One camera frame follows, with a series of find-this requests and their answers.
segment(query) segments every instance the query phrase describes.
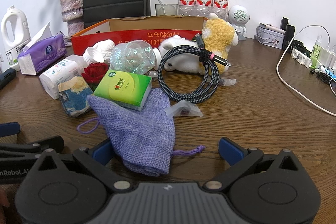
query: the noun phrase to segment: wooden table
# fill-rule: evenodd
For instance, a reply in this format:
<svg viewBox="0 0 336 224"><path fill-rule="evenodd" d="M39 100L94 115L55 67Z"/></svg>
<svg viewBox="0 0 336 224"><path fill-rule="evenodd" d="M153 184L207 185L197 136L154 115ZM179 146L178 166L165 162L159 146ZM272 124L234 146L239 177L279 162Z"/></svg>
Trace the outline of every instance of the wooden table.
<svg viewBox="0 0 336 224"><path fill-rule="evenodd" d="M330 224L336 219L336 132L335 117L310 105L289 90L279 80L275 67L282 54L277 48L247 39L229 52L232 67L225 77L237 79L237 84L219 87L214 96L199 108L204 117L176 117L175 149L190 150L200 144L206 149L191 158L172 159L169 175L149 178L127 170L118 160L112 168L119 174L137 180L181 181L204 183L228 168L220 159L217 144L227 136L242 147L256 146L265 153L278 153L290 148L307 169L317 185L322 203L314 224ZM309 69L287 54L280 65L284 80L318 105L336 112L336 98L328 85L322 83ZM199 75L165 73L168 85L177 92L189 92L198 86ZM37 76L17 77L0 90L0 123L17 121L21 132L2 142L31 142L61 135L67 151L79 146L92 147L106 138L103 128L90 135L81 135L76 127L95 117L90 111L78 118L67 117L58 100L46 92ZM12 220L5 210L8 223Z"/></svg>

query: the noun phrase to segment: white cable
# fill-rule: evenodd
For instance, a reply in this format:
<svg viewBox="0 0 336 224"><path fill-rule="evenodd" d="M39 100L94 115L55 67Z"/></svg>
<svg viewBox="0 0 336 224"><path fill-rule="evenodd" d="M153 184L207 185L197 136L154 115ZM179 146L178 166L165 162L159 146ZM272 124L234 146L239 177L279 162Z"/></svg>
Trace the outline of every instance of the white cable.
<svg viewBox="0 0 336 224"><path fill-rule="evenodd" d="M317 105L317 104L315 104L314 102L312 102L311 100L309 100L309 99L308 99L306 96L304 96L302 93L300 93L299 91L297 91L295 88L293 88L292 86L288 85L288 84L281 78L280 73L279 73L279 65L280 65L280 63L281 63L283 57L285 56L287 50L288 50L289 47L291 46L291 44L292 44L294 38L295 38L300 32L302 32L305 28L308 28L308 27L322 27L323 29L325 29L325 31L326 31L327 34L328 34L328 37L329 37L329 43L330 43L330 35L329 35L329 33L328 33L328 31L327 31L327 29L326 29L325 27L323 27L323 26L321 26L321 25L309 25L309 26L304 27L301 31L299 31L299 32L292 38L292 40L291 40L290 43L288 44L287 48L286 48L285 51L283 52L283 54L282 54L282 56L281 56L281 58L280 58L280 60L279 60L279 62L278 62L278 64L277 64L277 67L276 67L277 75L278 75L278 77L279 77L279 79L281 80L282 83L284 83L284 84L285 84L287 87L289 87L291 90L295 91L295 92L296 92L298 95L300 95L303 99L307 100L307 101L310 102L312 105L316 106L318 109L320 109L320 110L322 110L322 111L324 111L324 112L326 112L326 113L328 113L328 114L330 114L330 115L336 116L335 113L332 113L332 112L330 112L330 111L324 109L323 107L320 107L319 105Z"/></svg>
<svg viewBox="0 0 336 224"><path fill-rule="evenodd" d="M331 86L331 82L329 82L329 86L330 86L331 91L333 92L333 94L336 96L336 93L334 92L334 90L333 90L333 88L332 88L332 86Z"/></svg>

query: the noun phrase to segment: red box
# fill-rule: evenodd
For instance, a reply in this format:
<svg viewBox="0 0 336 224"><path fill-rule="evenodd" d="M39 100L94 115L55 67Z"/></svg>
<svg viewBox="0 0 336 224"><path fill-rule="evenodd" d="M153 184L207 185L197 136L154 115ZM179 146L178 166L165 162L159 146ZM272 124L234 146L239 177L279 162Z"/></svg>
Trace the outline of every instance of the red box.
<svg viewBox="0 0 336 224"><path fill-rule="evenodd" d="M206 18L187 16L152 16L112 18L92 25L71 37L73 52L83 55L87 47L111 39L117 45L133 40L147 41L153 48L174 35L191 40L201 33Z"/></svg>

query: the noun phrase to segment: plush toy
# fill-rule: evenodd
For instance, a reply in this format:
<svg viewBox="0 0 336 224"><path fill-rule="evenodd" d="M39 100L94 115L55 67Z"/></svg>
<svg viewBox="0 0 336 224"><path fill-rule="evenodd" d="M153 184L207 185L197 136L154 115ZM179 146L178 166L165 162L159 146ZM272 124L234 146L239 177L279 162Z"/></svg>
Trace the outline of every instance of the plush toy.
<svg viewBox="0 0 336 224"><path fill-rule="evenodd" d="M209 20L204 26L202 38L207 50L225 59L227 59L227 52L230 50L231 46L236 46L238 44L238 35L233 27L230 23L218 18L215 13L210 14ZM198 47L196 42L175 35L164 40L160 44L159 51L161 56L164 56L170 49L179 45ZM217 67L220 74L228 70L227 66L218 63ZM164 68L167 71L179 70L182 72L204 74L204 66L199 62L199 57L194 54L176 55L165 63Z"/></svg>

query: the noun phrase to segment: metal screw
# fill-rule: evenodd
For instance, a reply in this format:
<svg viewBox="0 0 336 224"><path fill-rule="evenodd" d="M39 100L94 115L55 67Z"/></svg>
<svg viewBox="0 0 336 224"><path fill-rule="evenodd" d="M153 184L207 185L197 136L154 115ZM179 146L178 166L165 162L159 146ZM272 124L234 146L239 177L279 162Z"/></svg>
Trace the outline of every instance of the metal screw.
<svg viewBox="0 0 336 224"><path fill-rule="evenodd" d="M114 188L117 190L126 190L131 187L131 184L126 180L119 180L113 184Z"/></svg>
<svg viewBox="0 0 336 224"><path fill-rule="evenodd" d="M208 188L208 189L211 189L211 190L217 190L217 189L220 189L223 185L221 182L217 181L217 180L210 180L208 181L205 186Z"/></svg>

